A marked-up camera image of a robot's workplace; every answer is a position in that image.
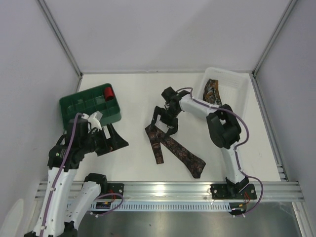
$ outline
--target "red cylinder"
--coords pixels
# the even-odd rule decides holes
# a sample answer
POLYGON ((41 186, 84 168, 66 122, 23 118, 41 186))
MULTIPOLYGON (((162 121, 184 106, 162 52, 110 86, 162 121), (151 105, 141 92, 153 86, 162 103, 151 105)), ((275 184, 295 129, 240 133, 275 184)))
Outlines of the red cylinder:
POLYGON ((109 101, 114 98, 114 92, 111 87, 105 87, 103 95, 104 95, 105 101, 109 101))

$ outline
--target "green tray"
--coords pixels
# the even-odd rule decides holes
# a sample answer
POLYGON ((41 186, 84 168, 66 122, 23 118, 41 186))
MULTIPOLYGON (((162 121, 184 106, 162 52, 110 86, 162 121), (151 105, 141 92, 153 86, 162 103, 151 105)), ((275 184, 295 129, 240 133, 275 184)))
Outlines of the green tray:
POLYGON ((109 83, 96 86, 72 95, 65 96, 59 100, 61 116, 63 118, 64 129, 67 129, 68 121, 75 118, 76 113, 91 115, 100 111, 103 116, 100 120, 101 126, 120 121, 120 108, 114 93, 114 98, 105 101, 103 91, 105 87, 111 87, 109 83))

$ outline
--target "cable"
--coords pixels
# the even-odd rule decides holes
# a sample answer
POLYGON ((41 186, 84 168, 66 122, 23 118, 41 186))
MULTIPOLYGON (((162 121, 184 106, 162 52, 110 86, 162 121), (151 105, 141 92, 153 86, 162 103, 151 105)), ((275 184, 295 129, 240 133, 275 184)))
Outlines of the cable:
POLYGON ((92 133, 94 133, 95 131, 97 131, 98 128, 97 127, 94 127, 93 129, 90 130, 90 132, 88 133, 88 135, 91 135, 92 133))
POLYGON ((111 212, 113 212, 114 210, 118 209, 122 205, 122 203, 124 202, 123 195, 122 194, 118 194, 118 193, 103 194, 103 195, 98 196, 95 200, 100 199, 100 198, 104 198, 104 197, 108 197, 108 196, 119 196, 121 198, 121 201, 120 201, 119 205, 117 205, 113 209, 111 209, 111 210, 109 210, 109 211, 107 211, 105 213, 102 213, 102 214, 94 214, 93 212, 90 212, 91 215, 95 215, 96 218, 99 217, 99 216, 108 215, 111 212))
POLYGON ((203 106, 205 106, 205 107, 211 108, 211 109, 221 110, 221 111, 227 112, 227 113, 229 113, 229 114, 235 116, 235 117, 242 123, 242 125, 244 126, 244 128, 245 128, 245 130, 246 130, 246 139, 245 139, 243 142, 238 143, 238 144, 234 147, 234 152, 235 152, 235 157, 236 157, 236 162, 237 162, 238 170, 239 170, 245 177, 257 180, 257 181, 259 182, 260 186, 261 186, 261 192, 260 192, 260 196, 259 196, 259 198, 258 198, 258 201, 256 202, 256 204, 255 204, 252 208, 250 208, 248 211, 246 211, 246 213, 249 213, 249 212, 252 211, 254 208, 256 208, 256 206, 257 206, 257 205, 261 202, 261 200, 262 200, 262 197, 263 197, 263 183, 262 183, 262 181, 261 181, 259 178, 254 177, 254 176, 247 175, 245 172, 243 172, 243 171, 242 171, 242 168, 241 168, 241 165, 240 165, 240 161, 239 161, 239 157, 238 157, 237 148, 240 147, 240 146, 242 146, 243 144, 245 144, 245 143, 249 140, 249 129, 248 129, 246 123, 242 120, 242 118, 241 118, 239 115, 235 114, 233 111, 230 111, 230 110, 227 110, 227 109, 224 109, 224 108, 209 106, 209 104, 206 104, 206 103, 203 103, 202 101, 196 100, 196 99, 193 97, 193 95, 192 95, 192 92, 193 92, 193 88, 192 88, 192 87, 184 87, 184 88, 178 89, 177 92, 180 91, 180 90, 185 90, 185 89, 189 89, 189 90, 190 90, 190 97, 191 97, 191 99, 192 99, 194 102, 196 102, 196 103, 198 103, 198 104, 200 104, 200 105, 203 105, 203 106))
POLYGON ((115 199, 116 199, 116 196, 115 196, 115 195, 113 195, 113 197, 112 197, 112 202, 113 202, 113 201, 115 201, 115 199))
POLYGON ((83 114, 81 113, 77 113, 76 116, 75 116, 75 120, 74 120, 74 126, 73 126, 73 130, 72 130, 72 133, 71 133, 71 137, 70 137, 70 141, 69 141, 69 145, 67 147, 67 150, 66 150, 66 153, 65 153, 65 156, 63 158, 63 161, 59 167, 59 170, 57 172, 57 175, 52 183, 52 186, 50 188, 50 192, 49 192, 49 195, 48 195, 48 199, 47 199, 47 203, 46 203, 46 207, 45 207, 45 211, 44 211, 44 216, 43 216, 43 221, 41 223, 41 230, 40 230, 40 233, 39 233, 39 237, 43 237, 43 234, 44 234, 44 230, 45 230, 45 224, 46 224, 46 220, 47 220, 47 215, 48 215, 48 210, 49 210, 49 205, 51 203, 51 199, 53 197, 53 193, 56 189, 56 183, 57 183, 57 180, 64 168, 64 165, 66 163, 66 160, 67 160, 67 157, 68 157, 68 154, 69 154, 69 151, 70 151, 70 148, 71 148, 71 145, 73 144, 73 141, 74 141, 74 138, 75 138, 75 131, 76 131, 76 125, 77 125, 77 121, 78 121, 78 117, 79 116, 83 116, 83 114))
POLYGON ((244 193, 244 197, 245 197, 245 204, 247 205, 248 203, 250 203, 250 197, 247 192, 244 193))

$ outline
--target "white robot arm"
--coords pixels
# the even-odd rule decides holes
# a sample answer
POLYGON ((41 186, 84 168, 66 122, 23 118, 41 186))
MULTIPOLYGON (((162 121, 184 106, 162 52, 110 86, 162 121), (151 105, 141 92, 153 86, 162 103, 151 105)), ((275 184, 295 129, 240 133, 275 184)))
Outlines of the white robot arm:
POLYGON ((99 122, 102 114, 77 114, 68 124, 67 133, 49 151, 47 189, 38 221, 24 237, 76 237, 77 229, 91 203, 107 193, 105 175, 86 176, 80 194, 66 210, 68 196, 79 163, 87 153, 98 156, 128 146, 111 124, 107 138, 99 122))
POLYGON ((249 180, 242 172, 239 160, 236 159, 237 151, 234 148, 240 140, 241 128, 232 114, 232 108, 226 104, 217 106, 194 99, 190 92, 186 90, 178 92, 171 87, 165 89, 161 95, 166 104, 164 108, 155 107, 151 127, 155 125, 160 115, 160 121, 169 127, 166 136, 175 134, 178 130, 177 116, 181 111, 206 120, 210 138, 221 149, 227 170, 227 195, 223 192, 221 194, 212 192, 213 198, 223 199, 225 196, 231 199, 243 198, 241 191, 249 186, 249 180))

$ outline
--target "patterned strap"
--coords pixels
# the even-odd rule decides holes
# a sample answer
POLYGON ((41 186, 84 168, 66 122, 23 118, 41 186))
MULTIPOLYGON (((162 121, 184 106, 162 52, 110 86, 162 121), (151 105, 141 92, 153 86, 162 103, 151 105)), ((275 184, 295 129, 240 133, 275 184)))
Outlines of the patterned strap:
POLYGON ((218 80, 209 79, 204 88, 203 100, 207 103, 222 106, 218 91, 218 80))
POLYGON ((188 168, 194 178, 199 179, 206 165, 205 161, 193 155, 171 137, 165 137, 165 133, 156 126, 154 126, 151 131, 149 131, 149 127, 150 125, 145 128, 145 131, 152 145, 156 163, 163 163, 163 156, 160 147, 160 143, 162 143, 188 168))

